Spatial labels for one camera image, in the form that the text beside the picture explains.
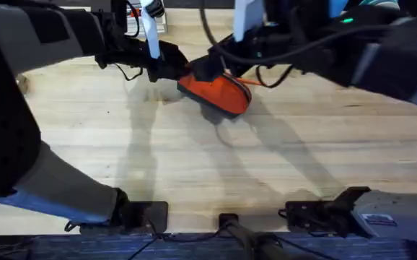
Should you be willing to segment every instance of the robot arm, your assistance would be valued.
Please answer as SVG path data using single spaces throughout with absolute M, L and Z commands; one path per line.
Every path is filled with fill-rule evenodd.
M 188 73 L 176 45 L 154 39 L 161 56 L 155 58 L 147 42 L 125 35 L 125 0 L 105 3 L 110 12 L 107 4 L 91 12 L 33 1 L 0 4 L 0 51 L 13 75 L 81 56 L 95 56 L 102 69 L 114 63 L 148 69 L 153 82 Z
M 146 212 L 163 232 L 167 203 L 130 202 L 120 189 L 56 156 L 40 139 L 15 82 L 21 72 L 80 56 L 95 56 L 102 68 L 114 63 L 146 68 L 154 82 L 186 73 L 187 60 L 176 45 L 159 42 L 161 56 L 152 58 L 146 42 L 124 34 L 126 3 L 109 3 L 110 12 L 31 1 L 0 4 L 0 204 L 65 217 L 71 220 L 66 231 L 78 225 L 89 233 L 143 232 Z

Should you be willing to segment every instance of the wooden table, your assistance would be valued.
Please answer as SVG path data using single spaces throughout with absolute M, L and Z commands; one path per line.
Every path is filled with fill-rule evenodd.
M 203 55 L 197 11 L 167 12 L 162 39 L 190 59 Z M 231 13 L 209 12 L 218 38 L 230 32 Z M 329 199 L 348 186 L 417 193 L 417 107 L 312 74 L 295 73 L 274 90 L 252 87 L 236 121 L 184 98 L 175 82 L 126 82 L 92 58 L 27 76 L 27 101 L 52 149 L 133 200 L 169 202 L 171 232 L 215 230 L 222 212 L 254 230 L 285 230 L 276 214 L 284 202 Z M 65 224 L 0 205 L 0 234 L 63 234 Z

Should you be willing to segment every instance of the wire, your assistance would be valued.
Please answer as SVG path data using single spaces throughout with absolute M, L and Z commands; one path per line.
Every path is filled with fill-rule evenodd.
M 263 65 L 258 65 L 256 68 L 255 68 L 255 76 L 257 77 L 257 80 L 262 84 L 262 86 L 264 86 L 264 87 L 267 87 L 267 88 L 274 88 L 274 87 L 277 87 L 277 86 L 279 86 L 287 77 L 288 77 L 288 75 L 290 74 L 290 72 L 294 69 L 294 65 L 292 64 L 292 65 L 290 65 L 285 71 L 284 71 L 284 73 L 279 77 L 279 79 L 276 81 L 276 82 L 274 82 L 273 84 L 271 84 L 271 85 L 268 85 L 268 84 L 266 84 L 264 81 L 263 81 L 263 79 L 262 79 L 262 77 L 261 77 L 261 73 L 260 73 L 260 67 L 261 66 L 263 66 Z
M 124 72 L 124 70 L 118 65 L 118 64 L 115 64 L 114 63 L 114 65 L 116 65 L 118 68 L 119 68 L 119 70 L 122 72 L 122 74 L 123 74 L 123 76 L 125 77 L 125 80 L 126 81 L 131 81 L 131 80 L 134 80 L 134 79 L 136 79 L 137 77 L 139 77 L 139 76 L 141 76 L 142 74 L 143 74 L 143 68 L 142 67 L 140 67 L 139 68 L 139 72 L 137 73 L 137 74 L 135 74 L 135 76 L 133 76 L 133 77 L 131 77 L 131 78 L 128 78 L 127 77 L 127 74 Z
M 154 242 L 157 241 L 158 238 L 153 238 L 151 241 L 149 241 L 148 243 L 146 243 L 144 246 L 142 246 L 137 252 L 135 252 L 133 255 L 131 255 L 130 257 L 128 257 L 128 260 L 132 260 L 134 259 L 136 256 L 138 256 L 142 251 L 144 251 L 144 249 L 146 249 L 148 246 L 152 245 Z
M 214 46 L 215 50 L 218 51 L 222 56 L 224 56 L 225 58 L 227 58 L 231 61 L 237 62 L 239 64 L 249 64 L 249 65 L 274 64 L 274 63 L 277 63 L 277 62 L 280 62 L 280 61 L 284 61 L 284 59 L 290 58 L 292 56 L 296 56 L 296 55 L 301 54 L 305 51 L 316 48 L 318 46 L 325 45 L 326 43 L 330 43 L 334 40 L 337 40 L 339 38 L 342 38 L 342 37 L 345 37 L 345 36 L 348 36 L 348 35 L 353 35 L 353 34 L 358 34 L 358 33 L 367 33 L 367 32 L 386 31 L 386 30 L 389 30 L 389 29 L 392 28 L 391 25 L 363 26 L 363 27 L 359 27 L 359 28 L 356 28 L 356 29 L 347 30 L 347 31 L 344 31 L 344 32 L 334 33 L 332 35 L 329 35 L 327 37 L 321 38 L 321 39 L 316 40 L 314 42 L 308 43 L 308 44 L 306 44 L 306 45 L 304 45 L 304 46 L 302 46 L 298 49 L 295 49 L 293 51 L 290 51 L 288 53 L 284 53 L 284 54 L 281 54 L 281 55 L 267 57 L 267 58 L 243 58 L 243 57 L 236 56 L 236 55 L 224 50 L 218 44 L 218 42 L 216 41 L 215 37 L 211 33 L 209 24 L 207 23 L 207 17 L 206 17 L 206 12 L 205 12 L 205 0 L 201 0 L 201 6 L 199 7 L 199 12 L 200 12 L 200 15 L 201 15 L 203 30 L 206 33 L 208 41 L 210 41 L 210 43 Z
M 293 242 L 291 242 L 291 241 L 289 241 L 289 240 L 287 240 L 285 238 L 281 238 L 281 237 L 278 237 L 278 236 L 276 236 L 276 238 L 278 240 L 280 240 L 281 242 L 283 242 L 283 243 L 286 243 L 286 244 L 288 244 L 290 246 L 293 246 L 295 248 L 298 248 L 298 249 L 300 249 L 300 250 L 302 250 L 304 252 L 307 252 L 307 253 L 310 253 L 310 254 L 314 254 L 315 256 L 319 256 L 319 257 L 324 258 L 324 259 L 327 259 L 327 260 L 338 260 L 337 258 L 333 258 L 332 256 L 328 256 L 328 255 L 323 254 L 323 253 L 320 253 L 318 251 L 314 251 L 314 250 L 309 249 L 309 248 L 306 248 L 304 246 L 295 244 L 295 243 L 293 243 Z
M 134 35 L 132 35 L 132 38 L 136 38 L 139 35 L 139 16 L 138 16 L 138 11 L 136 11 L 136 8 L 128 1 L 127 1 L 127 5 L 128 7 L 130 7 L 131 12 L 133 13 L 134 17 L 135 17 L 135 22 L 136 22 L 136 32 Z

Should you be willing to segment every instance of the black mount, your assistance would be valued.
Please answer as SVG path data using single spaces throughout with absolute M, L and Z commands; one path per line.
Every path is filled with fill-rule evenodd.
M 288 201 L 279 214 L 292 232 L 336 233 L 344 238 L 353 233 L 370 238 L 351 214 L 354 203 L 369 191 L 368 187 L 351 187 L 334 201 Z
M 64 231 L 80 227 L 82 235 L 128 235 L 134 233 L 161 234 L 167 230 L 168 203 L 165 201 L 129 201 L 118 192 L 112 219 L 101 224 L 68 222 Z

